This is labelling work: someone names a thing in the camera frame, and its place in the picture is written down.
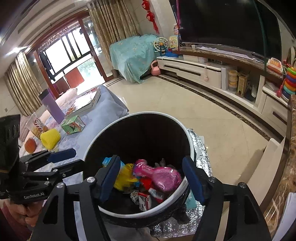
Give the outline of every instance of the tv stand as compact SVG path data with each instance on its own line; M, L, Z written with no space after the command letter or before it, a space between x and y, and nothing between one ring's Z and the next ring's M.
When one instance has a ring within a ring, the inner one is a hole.
M266 77L270 82L274 83L278 87L280 87L280 85L283 82L282 76L271 71L270 69L266 69L266 72L265 72L263 63L259 63L257 61L253 61L250 59L233 56L233 55L222 54L222 53L210 52L210 51L205 51L200 49L193 50L191 46L180 47L180 52L178 51L178 48L175 48L173 49L172 52L180 55L192 55L192 56L215 59L234 66L242 67L244 69L248 69L259 75Z
M226 62L227 60L227 62L231 62L232 65L184 60L182 56L179 56L178 58L161 56L157 57L159 68L168 71L168 75L173 72L177 79L203 88L206 91L223 98L234 106L237 106L262 123L275 136L277 136L278 139L282 139L282 137L285 136L287 129L288 105L283 99L276 97L275 93L265 83L266 78L264 75L260 75L257 97L253 102L247 100L245 97L242 98L236 95L227 88L223 88L223 82L224 86L228 86L228 79L225 79L225 75L228 76L228 71L230 69L236 69L240 66L246 70L256 70L256 73L259 72L264 74L264 70L260 69L260 63L252 61L254 63L248 64L249 60L241 60L236 56L230 56L229 58L219 56L218 58L214 58L214 55L203 55L199 53L199 50L196 52L199 57L218 59L223 62ZM180 53L188 55L188 53L191 52L181 51L180 49ZM282 81L280 76L277 77L277 75L274 75L273 73L268 74L269 76L273 76L274 79L277 79L278 83Z

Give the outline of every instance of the pink plastic bag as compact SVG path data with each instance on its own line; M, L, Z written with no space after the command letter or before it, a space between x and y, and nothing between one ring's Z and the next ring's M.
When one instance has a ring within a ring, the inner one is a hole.
M181 175L170 167L153 168L147 165L147 161L139 159L136 161L133 172L136 177L149 177L154 185L162 192L175 191L182 182Z

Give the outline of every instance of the green box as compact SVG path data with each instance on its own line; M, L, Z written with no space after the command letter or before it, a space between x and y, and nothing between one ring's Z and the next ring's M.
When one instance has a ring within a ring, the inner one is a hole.
M81 132L84 129L85 124L80 117L76 115L63 120L61 127L68 135L70 135L76 132Z

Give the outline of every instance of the drawer handle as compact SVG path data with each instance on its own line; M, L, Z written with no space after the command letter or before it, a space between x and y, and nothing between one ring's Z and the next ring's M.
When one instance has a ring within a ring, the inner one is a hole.
M178 67L173 67L173 66L169 66L169 65L163 65L164 67L166 68L171 68L171 69L177 69L177 70L180 70L180 68Z
M163 65L163 66L166 67L166 68L177 69L177 70L180 70L182 72L187 72L187 73L190 73L190 74L194 74L194 75L200 76L200 73L193 72L193 71L190 71L190 70L181 69L181 68L173 67L173 66L170 66L170 65Z
M287 125L287 122L276 112L272 112L272 115L274 115L276 118L278 118L281 122L283 122L285 125Z

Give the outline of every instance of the glass door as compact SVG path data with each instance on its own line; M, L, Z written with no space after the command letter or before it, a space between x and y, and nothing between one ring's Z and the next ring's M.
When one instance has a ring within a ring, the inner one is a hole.
M77 88L78 94L105 83L78 21L38 49L39 57L59 94Z
M102 68L103 68L107 78L109 79L110 77L112 77L111 66L109 65L105 55L103 54L99 39L98 39L95 29L94 29L94 24L93 24L90 16L83 18L82 21L83 21L83 25L86 30L86 33L87 33L87 35L91 41L91 44L94 48L94 51L96 53L96 56L98 57L101 65L102 65Z

